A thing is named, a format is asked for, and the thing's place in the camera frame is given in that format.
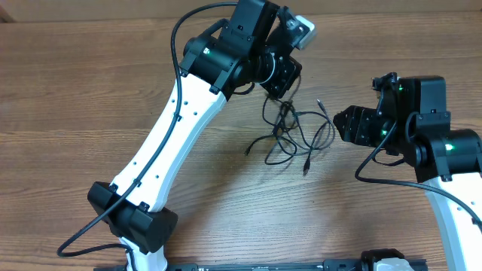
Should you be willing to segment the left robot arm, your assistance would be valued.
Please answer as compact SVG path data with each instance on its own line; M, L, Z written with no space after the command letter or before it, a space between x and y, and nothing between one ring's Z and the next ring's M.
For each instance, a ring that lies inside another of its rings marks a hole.
M162 114L130 163L87 198L127 253L127 270L165 270L163 247L177 224L166 207L175 177L200 134L245 85L280 98L301 71L291 56L315 25L269 1L233 3L233 14L191 38L173 57L175 85Z

